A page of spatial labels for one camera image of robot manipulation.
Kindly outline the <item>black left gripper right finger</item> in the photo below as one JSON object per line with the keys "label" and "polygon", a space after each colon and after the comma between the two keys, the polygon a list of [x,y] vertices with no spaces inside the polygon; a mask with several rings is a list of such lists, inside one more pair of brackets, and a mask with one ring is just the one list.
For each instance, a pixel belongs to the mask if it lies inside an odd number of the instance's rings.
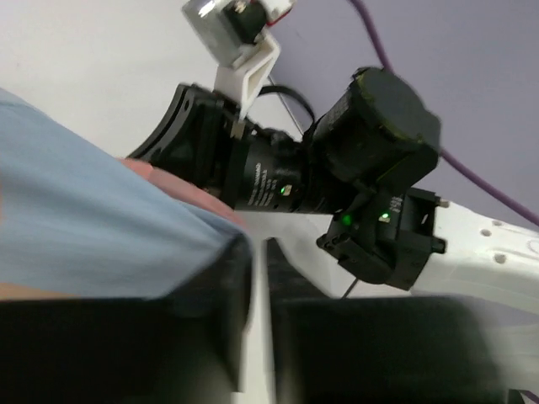
{"label": "black left gripper right finger", "polygon": [[459,300],[331,298],[273,238],[266,265],[277,402],[521,402]]}

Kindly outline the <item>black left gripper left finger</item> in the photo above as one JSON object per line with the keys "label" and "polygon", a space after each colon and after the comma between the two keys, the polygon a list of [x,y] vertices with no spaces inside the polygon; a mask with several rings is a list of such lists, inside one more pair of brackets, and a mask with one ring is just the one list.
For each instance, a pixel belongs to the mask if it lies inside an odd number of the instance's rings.
{"label": "black left gripper left finger", "polygon": [[165,296],[1,304],[4,403],[229,403],[252,257],[237,237]]}

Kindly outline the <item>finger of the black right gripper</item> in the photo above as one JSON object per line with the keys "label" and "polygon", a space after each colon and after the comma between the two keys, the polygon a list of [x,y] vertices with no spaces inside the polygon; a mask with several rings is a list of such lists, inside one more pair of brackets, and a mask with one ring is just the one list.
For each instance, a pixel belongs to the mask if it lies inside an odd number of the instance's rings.
{"label": "finger of the black right gripper", "polygon": [[128,157],[205,188],[211,178],[210,153],[211,92],[180,84],[155,130]]}

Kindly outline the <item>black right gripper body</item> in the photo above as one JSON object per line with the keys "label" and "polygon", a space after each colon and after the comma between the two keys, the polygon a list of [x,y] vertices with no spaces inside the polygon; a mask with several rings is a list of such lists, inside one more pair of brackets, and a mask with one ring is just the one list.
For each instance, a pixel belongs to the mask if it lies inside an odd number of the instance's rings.
{"label": "black right gripper body", "polygon": [[203,114],[201,185],[237,210],[328,213],[328,175],[317,167],[306,139],[239,118],[239,107],[219,93]]}

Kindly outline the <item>orange blue checked pillowcase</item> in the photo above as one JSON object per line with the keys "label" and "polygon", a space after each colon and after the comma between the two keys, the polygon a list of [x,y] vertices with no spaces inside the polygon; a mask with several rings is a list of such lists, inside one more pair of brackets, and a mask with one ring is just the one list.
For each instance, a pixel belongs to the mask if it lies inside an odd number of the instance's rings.
{"label": "orange blue checked pillowcase", "polygon": [[245,241],[222,202],[1,93],[1,297],[166,295]]}

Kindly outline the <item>white pillow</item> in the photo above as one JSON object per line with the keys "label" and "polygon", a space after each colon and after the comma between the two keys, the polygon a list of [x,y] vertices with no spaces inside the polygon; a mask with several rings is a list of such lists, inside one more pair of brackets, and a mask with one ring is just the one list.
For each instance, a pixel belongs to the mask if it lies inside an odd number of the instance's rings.
{"label": "white pillow", "polygon": [[243,340],[242,391],[235,395],[235,402],[272,403],[275,388],[264,240],[278,238],[289,261],[329,295],[345,289],[352,277],[315,245],[316,237],[329,224],[327,216],[247,211],[239,215],[253,244],[254,272],[249,321]]}

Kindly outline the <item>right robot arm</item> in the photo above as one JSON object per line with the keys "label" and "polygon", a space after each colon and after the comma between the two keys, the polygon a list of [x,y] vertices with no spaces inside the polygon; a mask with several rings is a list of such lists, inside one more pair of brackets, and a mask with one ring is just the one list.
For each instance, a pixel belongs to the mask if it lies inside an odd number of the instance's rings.
{"label": "right robot arm", "polygon": [[438,164],[440,121],[401,78],[361,68],[300,141],[239,112],[181,84],[132,157],[235,210],[330,215],[317,245],[360,281],[537,315],[537,233],[416,188]]}

